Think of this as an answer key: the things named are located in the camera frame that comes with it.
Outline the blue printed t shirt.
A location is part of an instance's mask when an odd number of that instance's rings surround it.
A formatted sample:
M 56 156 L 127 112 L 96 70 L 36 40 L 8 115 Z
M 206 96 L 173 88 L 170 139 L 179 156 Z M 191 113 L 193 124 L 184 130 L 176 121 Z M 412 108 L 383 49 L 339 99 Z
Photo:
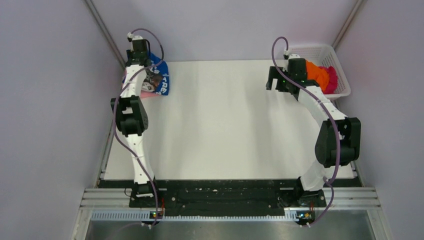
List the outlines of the blue printed t shirt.
M 161 60 L 160 57 L 151 53 L 150 57 L 150 65 L 148 68 L 141 65 L 131 65 L 125 68 L 125 76 L 122 80 L 122 90 L 120 93 L 124 93 L 124 90 L 130 85 L 133 79 L 139 75 L 144 73 L 145 76 L 151 77 L 153 80 L 160 80 L 160 83 L 156 87 L 155 94 L 157 96 L 167 96 L 170 91 L 170 75 L 168 65 L 165 61 Z

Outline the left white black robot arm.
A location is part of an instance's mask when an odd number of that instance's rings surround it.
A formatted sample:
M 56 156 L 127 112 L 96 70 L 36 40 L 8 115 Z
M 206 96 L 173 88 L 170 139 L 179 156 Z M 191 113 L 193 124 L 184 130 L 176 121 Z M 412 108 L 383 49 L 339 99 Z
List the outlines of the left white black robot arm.
M 133 187 L 131 196 L 141 198 L 149 207 L 160 202 L 160 193 L 154 187 L 154 172 L 144 150 L 144 131 L 148 129 L 149 119 L 140 95 L 147 76 L 150 61 L 150 42 L 141 36 L 130 41 L 126 51 L 127 62 L 125 77 L 119 97 L 110 101 L 115 124 L 115 139 L 130 152 L 133 166 Z

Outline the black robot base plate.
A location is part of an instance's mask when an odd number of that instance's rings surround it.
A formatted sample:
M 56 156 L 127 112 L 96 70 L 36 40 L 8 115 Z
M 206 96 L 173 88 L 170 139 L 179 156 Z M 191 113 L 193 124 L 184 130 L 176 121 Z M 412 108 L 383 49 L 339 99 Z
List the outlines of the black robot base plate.
M 323 190 L 295 198 L 297 180 L 156 180 L 157 197 L 133 198 L 131 208 L 153 208 L 165 216 L 283 216 L 289 207 L 324 208 Z

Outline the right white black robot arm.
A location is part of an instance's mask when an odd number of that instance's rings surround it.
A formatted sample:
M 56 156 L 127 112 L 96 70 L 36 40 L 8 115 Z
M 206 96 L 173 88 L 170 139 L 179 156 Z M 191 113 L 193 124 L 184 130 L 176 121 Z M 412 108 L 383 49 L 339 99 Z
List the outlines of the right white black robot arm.
M 325 96 L 319 83 L 309 77 L 304 58 L 289 57 L 285 66 L 270 66 L 266 89 L 289 93 L 302 104 L 320 127 L 314 146 L 315 160 L 300 176 L 294 187 L 293 200 L 307 206 L 326 183 L 334 181 L 338 169 L 360 155 L 361 122 L 339 111 Z

